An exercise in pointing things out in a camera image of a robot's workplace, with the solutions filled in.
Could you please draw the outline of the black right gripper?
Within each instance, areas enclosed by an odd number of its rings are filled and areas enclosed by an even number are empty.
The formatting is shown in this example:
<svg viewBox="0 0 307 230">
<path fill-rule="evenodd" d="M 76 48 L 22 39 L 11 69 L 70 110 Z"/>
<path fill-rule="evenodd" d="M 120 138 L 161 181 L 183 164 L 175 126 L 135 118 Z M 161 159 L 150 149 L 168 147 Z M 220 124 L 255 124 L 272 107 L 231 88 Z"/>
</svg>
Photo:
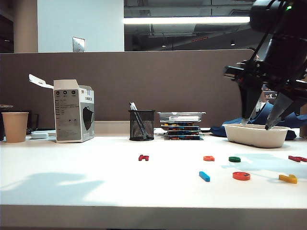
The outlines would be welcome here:
<svg viewBox="0 0 307 230">
<path fill-rule="evenodd" d="M 241 96 L 241 125 L 245 126 L 258 103 L 262 86 L 279 92 L 265 129 L 269 130 L 300 106 L 297 96 L 306 96 L 303 83 L 307 69 L 307 41 L 305 39 L 272 39 L 264 60 L 247 60 L 239 67 L 226 66 L 224 76 L 235 81 Z"/>
</svg>

